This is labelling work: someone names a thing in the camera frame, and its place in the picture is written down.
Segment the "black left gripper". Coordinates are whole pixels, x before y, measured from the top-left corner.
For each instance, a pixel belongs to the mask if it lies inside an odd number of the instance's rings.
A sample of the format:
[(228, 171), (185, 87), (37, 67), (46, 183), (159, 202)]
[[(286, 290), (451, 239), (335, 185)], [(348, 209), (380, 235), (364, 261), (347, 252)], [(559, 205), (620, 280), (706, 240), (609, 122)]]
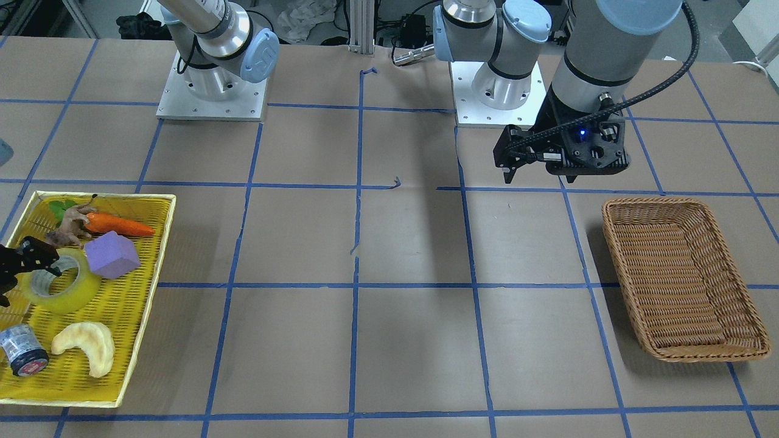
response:
[[(609, 92), (602, 92), (595, 103), (594, 111), (615, 107)], [(568, 107), (550, 91), (543, 101), (534, 133), (589, 115)], [(534, 152), (546, 163), (548, 173), (564, 176), (572, 183), (577, 176), (614, 175), (628, 169), (631, 156), (625, 151), (624, 141), (625, 119), (620, 110), (593, 121), (576, 122), (573, 127), (535, 142)]]

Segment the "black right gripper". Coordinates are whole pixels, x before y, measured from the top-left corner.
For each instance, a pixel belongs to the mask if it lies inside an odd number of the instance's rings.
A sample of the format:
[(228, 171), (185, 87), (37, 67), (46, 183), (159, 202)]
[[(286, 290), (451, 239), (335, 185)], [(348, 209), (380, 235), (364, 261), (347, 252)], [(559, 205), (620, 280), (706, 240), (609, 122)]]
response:
[(56, 247), (35, 237), (24, 237), (17, 249), (1, 246), (1, 305), (9, 307), (6, 294), (16, 288), (16, 275), (32, 271), (47, 271), (61, 277), (61, 269), (55, 266), (60, 258)]

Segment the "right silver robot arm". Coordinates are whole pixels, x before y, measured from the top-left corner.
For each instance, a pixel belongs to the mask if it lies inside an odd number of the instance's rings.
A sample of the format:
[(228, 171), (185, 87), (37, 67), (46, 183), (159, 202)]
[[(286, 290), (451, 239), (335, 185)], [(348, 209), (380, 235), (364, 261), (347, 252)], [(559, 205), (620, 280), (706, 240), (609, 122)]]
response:
[[(161, 1), (165, 23), (184, 27), (189, 52), (200, 55), (235, 75), (242, 83), (261, 83), (278, 60), (280, 42), (272, 30), (256, 27), (250, 14), (228, 1)], [(7, 292), (16, 288), (22, 274), (37, 271), (61, 276), (55, 262), (59, 250), (47, 242), (25, 237), (16, 248), (2, 246), (2, 306)]]

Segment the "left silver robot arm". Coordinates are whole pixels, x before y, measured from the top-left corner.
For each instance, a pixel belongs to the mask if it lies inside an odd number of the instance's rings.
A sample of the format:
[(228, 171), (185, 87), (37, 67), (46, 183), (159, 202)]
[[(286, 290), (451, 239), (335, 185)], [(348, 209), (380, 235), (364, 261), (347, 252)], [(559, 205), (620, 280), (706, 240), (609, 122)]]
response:
[[(694, 47), (670, 78), (620, 102), (660, 33), (689, 8), (682, 1), (568, 1), (567, 7), (573, 30), (534, 125), (507, 125), (494, 147), (505, 183), (535, 162), (568, 182), (628, 169), (621, 111), (667, 89), (697, 56)], [(481, 62), (473, 90), (496, 110), (520, 106), (550, 33), (551, 16), (535, 1), (442, 1), (433, 12), (436, 57)]]

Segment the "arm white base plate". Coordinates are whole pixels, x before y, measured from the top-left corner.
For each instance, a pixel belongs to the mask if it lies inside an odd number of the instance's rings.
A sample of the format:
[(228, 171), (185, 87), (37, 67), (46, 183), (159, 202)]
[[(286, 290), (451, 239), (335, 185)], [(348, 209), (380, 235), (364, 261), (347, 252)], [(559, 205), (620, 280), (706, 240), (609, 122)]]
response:
[(261, 122), (269, 80), (245, 82), (221, 67), (184, 68), (177, 52), (156, 117), (177, 121)]
[(536, 123), (546, 95), (538, 63), (520, 80), (499, 77), (485, 62), (450, 62), (450, 74), (459, 127), (531, 128)]

